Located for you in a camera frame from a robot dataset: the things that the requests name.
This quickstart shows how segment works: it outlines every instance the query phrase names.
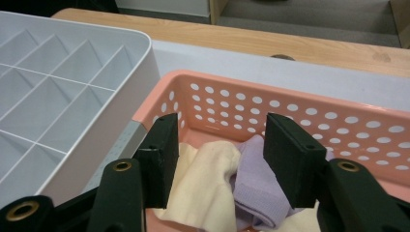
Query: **pink plastic basket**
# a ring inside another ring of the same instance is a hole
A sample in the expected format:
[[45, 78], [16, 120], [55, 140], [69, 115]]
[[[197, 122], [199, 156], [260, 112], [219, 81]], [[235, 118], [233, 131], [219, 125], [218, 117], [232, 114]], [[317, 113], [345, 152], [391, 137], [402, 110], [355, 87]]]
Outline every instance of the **pink plastic basket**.
[[179, 139], [241, 142], [264, 134], [266, 115], [292, 118], [336, 157], [366, 166], [385, 190], [410, 201], [410, 113], [199, 72], [177, 71], [157, 84], [133, 119], [148, 130], [178, 112]]

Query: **gray carpet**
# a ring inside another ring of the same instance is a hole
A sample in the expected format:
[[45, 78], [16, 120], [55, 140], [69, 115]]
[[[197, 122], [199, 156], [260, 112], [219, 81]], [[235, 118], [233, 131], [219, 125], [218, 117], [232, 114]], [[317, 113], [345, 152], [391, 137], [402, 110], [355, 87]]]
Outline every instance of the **gray carpet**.
[[400, 47], [389, 0], [229, 0], [217, 25]]

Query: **table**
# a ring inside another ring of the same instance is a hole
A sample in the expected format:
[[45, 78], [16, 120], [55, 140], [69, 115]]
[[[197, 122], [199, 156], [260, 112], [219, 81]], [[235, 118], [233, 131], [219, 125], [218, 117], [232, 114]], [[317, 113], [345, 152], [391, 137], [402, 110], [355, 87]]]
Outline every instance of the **table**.
[[408, 49], [78, 9], [66, 9], [53, 17], [139, 30], [153, 40], [262, 56], [285, 54], [311, 64], [410, 77]]

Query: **black fabric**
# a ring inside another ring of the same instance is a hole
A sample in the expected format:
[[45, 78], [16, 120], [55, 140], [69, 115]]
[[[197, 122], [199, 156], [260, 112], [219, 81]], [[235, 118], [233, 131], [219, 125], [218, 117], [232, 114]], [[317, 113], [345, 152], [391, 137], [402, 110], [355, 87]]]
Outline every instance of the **black fabric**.
[[66, 8], [119, 13], [115, 0], [0, 0], [0, 11], [52, 16]]

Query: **folded cloth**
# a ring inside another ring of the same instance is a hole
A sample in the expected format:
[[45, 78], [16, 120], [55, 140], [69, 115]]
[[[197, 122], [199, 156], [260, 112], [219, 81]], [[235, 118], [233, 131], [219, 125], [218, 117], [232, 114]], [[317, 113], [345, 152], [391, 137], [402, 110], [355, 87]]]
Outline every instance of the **folded cloth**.
[[226, 141], [206, 143], [198, 150], [180, 144], [167, 209], [155, 209], [155, 215], [209, 232], [237, 231], [229, 179], [236, 173], [240, 155]]
[[[288, 216], [303, 209], [292, 209], [275, 173], [263, 159], [264, 139], [255, 135], [237, 145], [241, 159], [234, 180], [234, 199], [238, 229], [277, 229]], [[334, 157], [327, 153], [326, 160]]]

